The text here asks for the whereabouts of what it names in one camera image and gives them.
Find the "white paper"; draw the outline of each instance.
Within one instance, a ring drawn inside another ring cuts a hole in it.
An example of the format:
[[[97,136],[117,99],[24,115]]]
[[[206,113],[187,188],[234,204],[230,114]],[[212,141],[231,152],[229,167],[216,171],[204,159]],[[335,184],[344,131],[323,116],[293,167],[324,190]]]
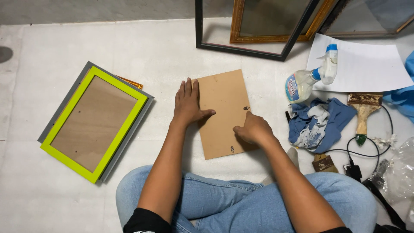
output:
[[[370,45],[341,41],[316,34],[307,70],[321,66],[326,46],[337,44],[338,73],[334,82],[317,82],[314,90],[333,92],[383,92],[414,85],[395,45]]]

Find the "spray bottle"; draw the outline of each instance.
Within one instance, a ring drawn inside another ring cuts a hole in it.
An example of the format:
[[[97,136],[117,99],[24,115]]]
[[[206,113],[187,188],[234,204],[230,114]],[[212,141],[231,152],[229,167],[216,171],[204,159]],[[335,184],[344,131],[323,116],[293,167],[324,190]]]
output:
[[[322,65],[314,70],[298,70],[286,80],[286,95],[289,102],[300,103],[307,100],[312,92],[313,85],[318,81],[329,85],[333,83],[338,67],[338,50],[336,44],[326,47]]]

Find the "jeans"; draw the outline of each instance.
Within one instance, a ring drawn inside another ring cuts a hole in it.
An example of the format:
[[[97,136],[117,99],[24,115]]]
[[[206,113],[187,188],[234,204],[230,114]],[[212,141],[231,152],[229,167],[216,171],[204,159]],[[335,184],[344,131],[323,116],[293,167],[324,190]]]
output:
[[[119,183],[116,206],[123,227],[137,207],[151,165],[136,168]],[[371,192],[345,175],[305,175],[353,233],[372,233],[377,205]],[[195,226],[189,221],[196,219]],[[179,233],[294,233],[277,183],[223,181],[183,172],[181,194],[171,222]]]

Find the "white floor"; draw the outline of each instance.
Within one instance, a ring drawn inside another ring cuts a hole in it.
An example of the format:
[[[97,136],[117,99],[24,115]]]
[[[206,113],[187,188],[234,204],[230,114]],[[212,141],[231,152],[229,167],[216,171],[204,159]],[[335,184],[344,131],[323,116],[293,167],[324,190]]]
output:
[[[193,19],[0,26],[0,45],[13,49],[13,58],[0,64],[0,231],[1,232],[121,232],[115,190],[130,170],[152,164],[172,118],[175,91],[187,77],[199,78],[242,69],[253,113],[263,116],[288,150],[288,102],[284,82],[306,68],[310,43],[296,44],[286,62],[244,57],[195,48]],[[402,60],[414,49],[414,35],[364,43],[396,43]],[[87,61],[144,84],[155,104],[142,122],[127,153],[110,179],[91,184],[42,151],[36,140]],[[318,92],[326,99],[345,94]],[[414,124],[390,107],[397,146],[414,136]],[[345,148],[356,119],[342,132],[334,148]],[[383,110],[368,122],[368,136],[390,135]],[[374,154],[373,146],[352,150]],[[343,173],[347,157],[330,153]],[[387,152],[384,158],[391,158]],[[301,171],[314,172],[313,156],[299,151]],[[364,178],[375,160],[354,158]],[[185,143],[184,168],[207,177],[260,182],[270,173],[262,151],[204,160],[195,126]],[[396,205],[403,219],[407,203]],[[389,223],[385,210],[378,222]]]

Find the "rag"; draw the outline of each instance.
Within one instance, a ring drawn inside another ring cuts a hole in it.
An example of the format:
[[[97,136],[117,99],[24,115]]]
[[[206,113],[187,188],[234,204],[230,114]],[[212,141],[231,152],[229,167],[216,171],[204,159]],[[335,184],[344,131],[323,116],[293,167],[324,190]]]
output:
[[[326,102],[316,98],[310,107],[292,104],[294,117],[289,121],[289,141],[294,146],[323,153],[341,138],[341,131],[356,110],[337,98]]]
[[[405,61],[405,69],[414,81],[414,51]],[[414,85],[384,92],[383,100],[395,104],[398,111],[414,123]]]

